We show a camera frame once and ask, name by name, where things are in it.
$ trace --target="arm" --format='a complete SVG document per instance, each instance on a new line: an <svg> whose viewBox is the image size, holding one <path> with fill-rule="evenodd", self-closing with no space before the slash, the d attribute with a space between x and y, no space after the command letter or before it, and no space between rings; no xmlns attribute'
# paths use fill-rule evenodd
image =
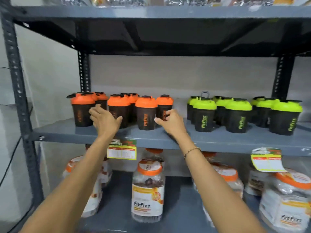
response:
<svg viewBox="0 0 311 233"><path fill-rule="evenodd" d="M196 145L187 134L183 118L176 110L166 112L167 121L155 118L177 141L183 154ZM200 196L219 233L266 232L243 200L204 158L198 149L187 154L186 163Z"/></svg>
<svg viewBox="0 0 311 233"><path fill-rule="evenodd" d="M72 233L92 193L107 148L122 117L114 119L100 105L90 109L98 137L72 173L43 201L21 233Z"/></svg>

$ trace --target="gold bracelet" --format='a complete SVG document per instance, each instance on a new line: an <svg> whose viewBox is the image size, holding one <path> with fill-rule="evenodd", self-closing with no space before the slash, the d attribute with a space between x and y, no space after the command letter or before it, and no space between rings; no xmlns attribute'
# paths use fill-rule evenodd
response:
<svg viewBox="0 0 311 233"><path fill-rule="evenodd" d="M191 149L191 150L188 150L187 153L184 154L185 160L186 160L187 154L188 154L190 151L193 151L193 150L195 150L195 149L199 149L199 150L201 151L201 149L200 149L199 147L197 147L197 146L196 146L195 148Z"/></svg>

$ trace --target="yellow tag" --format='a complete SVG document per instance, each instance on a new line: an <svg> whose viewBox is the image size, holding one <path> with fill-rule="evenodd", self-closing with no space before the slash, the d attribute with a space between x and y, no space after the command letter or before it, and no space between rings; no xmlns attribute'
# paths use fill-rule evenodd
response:
<svg viewBox="0 0 311 233"><path fill-rule="evenodd" d="M136 140L113 139L107 149L107 158L136 160Z"/></svg>
<svg viewBox="0 0 311 233"><path fill-rule="evenodd" d="M287 172L282 165L280 149L262 147L252 150L251 160L254 167L261 172Z"/></svg>

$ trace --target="price tag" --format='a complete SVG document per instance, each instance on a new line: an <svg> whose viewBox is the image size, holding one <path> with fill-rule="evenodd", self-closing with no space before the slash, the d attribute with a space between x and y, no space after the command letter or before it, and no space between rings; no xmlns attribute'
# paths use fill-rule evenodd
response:
<svg viewBox="0 0 311 233"><path fill-rule="evenodd" d="M107 149L107 158L136 160L136 140L113 139Z"/></svg>
<svg viewBox="0 0 311 233"><path fill-rule="evenodd" d="M280 149L262 147L252 150L251 159L254 167L261 172L287 172L282 165Z"/></svg>

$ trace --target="forearm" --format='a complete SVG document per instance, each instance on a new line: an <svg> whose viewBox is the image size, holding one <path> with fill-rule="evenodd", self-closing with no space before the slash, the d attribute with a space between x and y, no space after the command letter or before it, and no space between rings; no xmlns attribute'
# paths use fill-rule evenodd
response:
<svg viewBox="0 0 311 233"><path fill-rule="evenodd" d="M70 233L92 193L113 136L98 137L72 173L44 200L22 233Z"/></svg>
<svg viewBox="0 0 311 233"><path fill-rule="evenodd" d="M180 134L176 140L183 154L195 147L187 134ZM243 200L212 168L198 149L187 155L186 162L218 232L265 232Z"/></svg>

